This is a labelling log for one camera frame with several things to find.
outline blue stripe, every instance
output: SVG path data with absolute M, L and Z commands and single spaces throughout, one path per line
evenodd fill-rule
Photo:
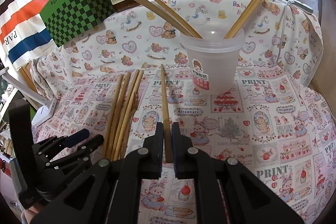
M 47 29 L 39 33 L 35 33 L 29 37 L 26 37 L 15 45 L 8 53 L 9 60 L 14 63 L 24 53 L 34 50 L 35 48 L 49 43 L 51 36 Z

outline cup label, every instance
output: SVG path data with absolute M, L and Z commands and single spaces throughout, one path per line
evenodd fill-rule
M 203 90 L 209 90 L 209 75 L 203 72 L 201 63 L 196 59 L 193 59 L 192 73 L 194 84 Z

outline lamp base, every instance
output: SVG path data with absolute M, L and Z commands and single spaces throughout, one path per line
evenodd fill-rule
M 31 124 L 35 127 L 38 127 L 46 120 L 50 119 L 54 114 L 55 106 L 56 98 L 52 98 L 48 101 L 47 105 L 42 106 L 37 110 L 33 120 L 31 121 Z

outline wooden fork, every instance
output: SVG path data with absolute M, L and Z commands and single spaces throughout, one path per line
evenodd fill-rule
M 125 157 L 126 147 L 127 147 L 127 142 L 128 142 L 128 137 L 129 137 L 129 133 L 131 129 L 133 116 L 135 112 L 138 110 L 139 102 L 140 102 L 139 92 L 137 92 L 136 96 L 134 96 L 133 98 L 133 103 L 132 103 L 132 108 L 131 108 L 131 119 L 130 119 L 130 122 L 127 124 L 126 130 L 125 130 L 125 135 L 123 138 L 123 143 L 122 143 L 121 151 L 120 151 L 120 157 L 119 157 L 120 159 L 123 159 Z

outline yellow duck print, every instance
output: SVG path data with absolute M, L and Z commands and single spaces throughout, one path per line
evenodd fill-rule
M 277 22 L 275 22 L 275 30 L 279 30 L 280 29 L 280 22 L 279 21 L 277 21 Z
M 225 11 L 224 10 L 219 10 L 218 11 L 218 18 L 220 19 L 226 19 Z
M 153 14 L 153 12 L 146 12 L 146 16 L 148 20 L 155 19 L 155 15 Z

